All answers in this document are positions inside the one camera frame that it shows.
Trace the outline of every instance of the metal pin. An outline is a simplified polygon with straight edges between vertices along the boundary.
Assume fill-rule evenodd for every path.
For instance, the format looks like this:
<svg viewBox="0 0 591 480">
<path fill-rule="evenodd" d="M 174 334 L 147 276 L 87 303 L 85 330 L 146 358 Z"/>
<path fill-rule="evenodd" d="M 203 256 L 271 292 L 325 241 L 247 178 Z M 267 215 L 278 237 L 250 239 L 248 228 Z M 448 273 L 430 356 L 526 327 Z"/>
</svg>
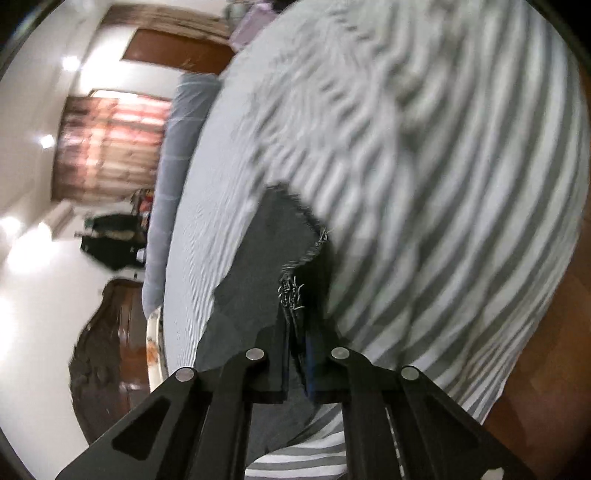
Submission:
<svg viewBox="0 0 591 480">
<path fill-rule="evenodd" d="M 193 372 L 192 368 L 185 367 L 181 368 L 180 370 L 177 370 L 174 376 L 177 378 L 179 382 L 188 382 L 195 376 L 195 372 Z"/>
<path fill-rule="evenodd" d="M 253 362 L 255 360 L 260 360 L 264 356 L 265 356 L 265 352 L 263 350 L 261 350 L 260 348 L 251 348 L 248 352 L 246 352 L 246 358 L 248 358 L 249 360 L 252 360 Z"/>
<path fill-rule="evenodd" d="M 400 372 L 400 375 L 403 379 L 408 380 L 409 382 L 414 382 L 419 378 L 418 370 L 414 367 L 404 367 Z"/>
<path fill-rule="evenodd" d="M 350 355 L 349 351 L 344 346 L 333 348 L 330 354 L 337 360 L 345 360 L 346 358 L 349 358 Z"/>
</svg>

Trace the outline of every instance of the white wall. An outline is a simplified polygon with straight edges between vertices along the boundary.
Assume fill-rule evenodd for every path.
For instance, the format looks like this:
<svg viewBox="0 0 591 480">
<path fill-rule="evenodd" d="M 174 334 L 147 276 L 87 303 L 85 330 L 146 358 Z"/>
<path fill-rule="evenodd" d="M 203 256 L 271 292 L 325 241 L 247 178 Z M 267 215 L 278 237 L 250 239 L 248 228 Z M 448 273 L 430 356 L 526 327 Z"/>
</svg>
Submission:
<svg viewBox="0 0 591 480">
<path fill-rule="evenodd" d="M 110 0 L 66 0 L 31 34 L 0 80 L 0 218 L 29 225 L 47 209 L 52 148 L 42 135 L 57 136 L 74 73 L 64 56 L 82 58 Z M 9 239 L 0 231 L 0 262 Z"/>
<path fill-rule="evenodd" d="M 121 60 L 136 30 L 137 27 L 114 25 L 96 33 L 74 84 L 74 95 L 105 89 L 165 98 L 174 96 L 182 70 Z"/>
<path fill-rule="evenodd" d="M 80 239 L 47 242 L 35 232 L 0 270 L 0 426 L 37 480 L 53 480 L 87 447 L 68 364 L 113 277 L 80 252 Z"/>
</svg>

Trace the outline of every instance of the ceiling light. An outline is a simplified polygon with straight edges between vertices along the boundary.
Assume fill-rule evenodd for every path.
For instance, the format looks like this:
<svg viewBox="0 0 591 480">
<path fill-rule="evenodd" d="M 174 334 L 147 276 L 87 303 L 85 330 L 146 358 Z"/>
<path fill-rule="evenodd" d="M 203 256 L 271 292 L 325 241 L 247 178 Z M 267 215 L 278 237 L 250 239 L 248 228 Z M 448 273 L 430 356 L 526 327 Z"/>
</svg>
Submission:
<svg viewBox="0 0 591 480">
<path fill-rule="evenodd" d="M 67 72 L 75 72 L 80 68 L 78 57 L 64 57 L 61 60 L 61 67 Z"/>
<path fill-rule="evenodd" d="M 23 224 L 17 218 L 4 217 L 0 219 L 0 226 L 9 238 L 14 238 L 21 233 Z"/>
<path fill-rule="evenodd" d="M 53 147 L 56 144 L 56 139 L 51 135 L 45 135 L 39 139 L 39 143 L 43 147 L 43 150 L 45 150 L 46 148 Z"/>
</svg>

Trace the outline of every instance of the dark fabric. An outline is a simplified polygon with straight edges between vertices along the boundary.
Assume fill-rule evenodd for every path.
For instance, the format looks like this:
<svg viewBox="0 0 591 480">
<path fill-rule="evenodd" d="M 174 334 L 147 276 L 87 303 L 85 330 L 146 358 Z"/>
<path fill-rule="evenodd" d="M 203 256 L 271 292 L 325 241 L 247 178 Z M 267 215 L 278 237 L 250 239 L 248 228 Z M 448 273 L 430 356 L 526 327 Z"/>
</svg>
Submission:
<svg viewBox="0 0 591 480">
<path fill-rule="evenodd" d="M 117 240 L 108 237 L 83 236 L 80 249 L 113 271 L 127 266 L 141 268 L 137 260 L 137 245 L 132 241 Z"/>
<path fill-rule="evenodd" d="M 112 213 L 110 215 L 100 215 L 85 222 L 85 227 L 93 229 L 98 233 L 107 231 L 133 230 L 138 227 L 137 215 L 130 213 Z"/>
<path fill-rule="evenodd" d="M 285 191 L 265 192 L 230 271 L 215 290 L 213 313 L 197 346 L 198 371 L 221 367 L 251 348 L 262 328 L 275 323 L 279 280 L 286 264 L 304 257 L 318 239 L 307 213 Z M 293 361 L 289 388 L 282 405 L 254 405 L 247 464 L 285 446 L 312 418 L 316 409 Z"/>
</svg>

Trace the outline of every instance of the wooden door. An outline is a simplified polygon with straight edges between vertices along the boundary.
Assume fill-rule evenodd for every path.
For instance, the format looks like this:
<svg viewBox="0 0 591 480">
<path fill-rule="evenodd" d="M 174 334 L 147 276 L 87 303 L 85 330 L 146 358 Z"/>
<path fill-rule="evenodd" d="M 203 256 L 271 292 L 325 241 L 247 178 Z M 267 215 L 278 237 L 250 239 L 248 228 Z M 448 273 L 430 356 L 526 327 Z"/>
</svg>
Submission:
<svg viewBox="0 0 591 480">
<path fill-rule="evenodd" d="M 233 56 L 234 52 L 228 45 L 212 40 L 139 28 L 123 60 L 144 61 L 189 72 L 220 74 Z"/>
</svg>

